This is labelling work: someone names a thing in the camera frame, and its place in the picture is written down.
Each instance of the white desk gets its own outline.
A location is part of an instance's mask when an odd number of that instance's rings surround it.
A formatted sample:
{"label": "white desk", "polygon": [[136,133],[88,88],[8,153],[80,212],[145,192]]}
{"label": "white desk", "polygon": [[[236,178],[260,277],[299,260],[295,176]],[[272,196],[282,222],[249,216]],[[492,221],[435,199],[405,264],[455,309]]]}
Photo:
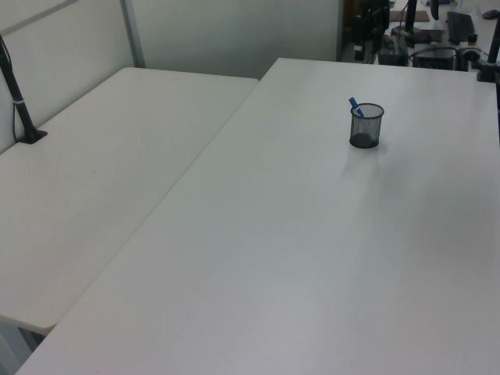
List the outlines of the white desk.
{"label": "white desk", "polygon": [[121,70],[0,155],[0,320],[47,334],[256,82]]}
{"label": "white desk", "polygon": [[473,75],[279,59],[19,375],[496,375],[499,160]]}

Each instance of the mesh pen holder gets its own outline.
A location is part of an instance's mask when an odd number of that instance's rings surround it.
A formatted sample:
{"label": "mesh pen holder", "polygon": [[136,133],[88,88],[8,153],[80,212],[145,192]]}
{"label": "mesh pen holder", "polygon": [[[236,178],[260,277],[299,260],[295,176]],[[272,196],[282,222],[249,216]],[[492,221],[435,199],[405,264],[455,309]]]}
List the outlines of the mesh pen holder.
{"label": "mesh pen holder", "polygon": [[380,125],[384,109],[377,104],[359,104],[364,117],[361,117],[354,109],[351,109],[351,138],[349,143],[357,148],[372,148],[378,145],[380,136]]}

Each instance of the cable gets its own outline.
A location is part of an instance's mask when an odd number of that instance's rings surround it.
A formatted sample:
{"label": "cable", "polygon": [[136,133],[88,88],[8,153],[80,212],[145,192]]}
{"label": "cable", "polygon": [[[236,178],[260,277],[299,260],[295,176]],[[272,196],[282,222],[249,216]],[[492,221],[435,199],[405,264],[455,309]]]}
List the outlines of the cable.
{"label": "cable", "polygon": [[474,51],[479,51],[481,53],[484,53],[487,57],[490,57],[489,54],[487,54],[485,51],[483,51],[480,48],[476,48],[476,47],[465,47],[465,48],[461,48],[460,51],[466,51],[468,49],[473,49]]}
{"label": "cable", "polygon": [[12,136],[14,137],[14,141],[17,143],[16,137],[16,105],[12,104]]}
{"label": "cable", "polygon": [[7,59],[9,60],[9,65],[10,67],[12,68],[13,66],[13,61],[10,59],[10,53],[9,53],[9,50],[7,49],[7,46],[5,45],[5,42],[3,41],[3,38],[2,36],[0,35],[0,43],[2,43],[2,47],[3,47],[3,50],[5,51],[6,55],[7,55]]}
{"label": "cable", "polygon": [[368,54],[368,56],[366,57],[366,61],[365,61],[365,64],[367,64],[370,60],[370,55],[373,53],[373,49],[370,51],[370,53]]}
{"label": "cable", "polygon": [[[0,43],[2,44],[2,48],[5,51],[5,54],[7,55],[7,59],[9,60],[9,65],[12,68],[13,67],[13,61],[10,59],[10,53],[9,50],[7,49],[7,46],[5,45],[5,42],[3,41],[3,37],[0,35]],[[17,143],[17,136],[16,136],[16,105],[14,102],[12,102],[12,136],[14,137],[14,141]]]}
{"label": "cable", "polygon": [[412,53],[411,55],[408,56],[408,58],[411,59],[413,56],[420,55],[420,54],[425,53],[425,52],[439,51],[439,50],[443,50],[443,49],[451,49],[452,51],[455,51],[455,54],[458,51],[458,49],[456,49],[454,47],[425,48],[425,49],[421,49],[421,50],[419,50],[417,52]]}

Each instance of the white wall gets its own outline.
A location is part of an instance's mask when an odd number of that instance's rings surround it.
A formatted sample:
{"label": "white wall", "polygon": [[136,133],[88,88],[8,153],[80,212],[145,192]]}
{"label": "white wall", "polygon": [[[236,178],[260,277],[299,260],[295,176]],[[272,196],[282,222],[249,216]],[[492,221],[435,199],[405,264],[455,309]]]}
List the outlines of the white wall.
{"label": "white wall", "polygon": [[278,57],[335,60],[342,0],[129,0],[148,68],[262,78]]}
{"label": "white wall", "polygon": [[[78,0],[4,40],[36,127],[133,66],[120,0]],[[11,116],[12,99],[0,77],[0,153],[13,144]]]}

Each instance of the black pole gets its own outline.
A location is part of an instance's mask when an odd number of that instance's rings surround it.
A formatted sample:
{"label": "black pole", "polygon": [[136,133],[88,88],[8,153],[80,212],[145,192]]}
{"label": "black pole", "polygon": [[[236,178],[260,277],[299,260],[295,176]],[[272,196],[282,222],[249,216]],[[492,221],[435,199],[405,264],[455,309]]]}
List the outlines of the black pole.
{"label": "black pole", "polygon": [[28,108],[26,107],[26,103],[24,103],[23,96],[21,95],[21,90],[19,89],[19,85],[17,84],[16,78],[14,77],[13,66],[10,61],[9,53],[7,52],[7,48],[1,35],[0,68],[2,69],[3,77],[5,78],[5,82],[7,83],[7,87],[9,88],[10,94],[12,96],[12,101],[16,106],[17,112],[19,113],[19,117],[24,126],[24,137],[19,139],[19,142],[32,145],[33,143],[47,135],[47,132],[38,130],[36,127],[34,127],[33,122],[31,121]]}

